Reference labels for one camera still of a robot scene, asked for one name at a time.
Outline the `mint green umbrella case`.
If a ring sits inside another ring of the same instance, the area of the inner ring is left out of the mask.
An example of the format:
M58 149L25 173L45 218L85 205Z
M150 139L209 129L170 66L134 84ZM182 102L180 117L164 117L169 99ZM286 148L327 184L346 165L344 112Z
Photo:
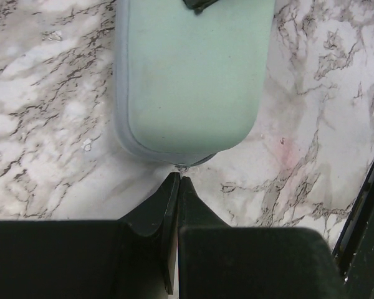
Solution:
M117 1L114 125L124 149L181 168L251 131L266 77L274 1Z

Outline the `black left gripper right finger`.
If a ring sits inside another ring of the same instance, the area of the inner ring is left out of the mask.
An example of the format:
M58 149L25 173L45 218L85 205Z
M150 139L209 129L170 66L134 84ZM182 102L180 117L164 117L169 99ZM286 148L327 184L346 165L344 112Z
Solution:
M181 298L345 298L329 247L304 227L231 227L197 195L178 193Z

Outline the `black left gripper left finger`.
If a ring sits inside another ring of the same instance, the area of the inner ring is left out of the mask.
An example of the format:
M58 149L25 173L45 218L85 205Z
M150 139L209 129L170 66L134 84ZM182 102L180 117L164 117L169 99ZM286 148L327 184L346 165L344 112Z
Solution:
M171 173L117 220L0 221L0 298L167 298L174 291Z

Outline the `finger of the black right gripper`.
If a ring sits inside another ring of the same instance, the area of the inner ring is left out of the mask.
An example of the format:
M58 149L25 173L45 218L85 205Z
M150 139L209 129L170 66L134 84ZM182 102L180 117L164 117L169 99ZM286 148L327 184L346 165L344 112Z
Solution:
M194 11L195 14L201 14L218 0L183 0L183 2L189 10Z

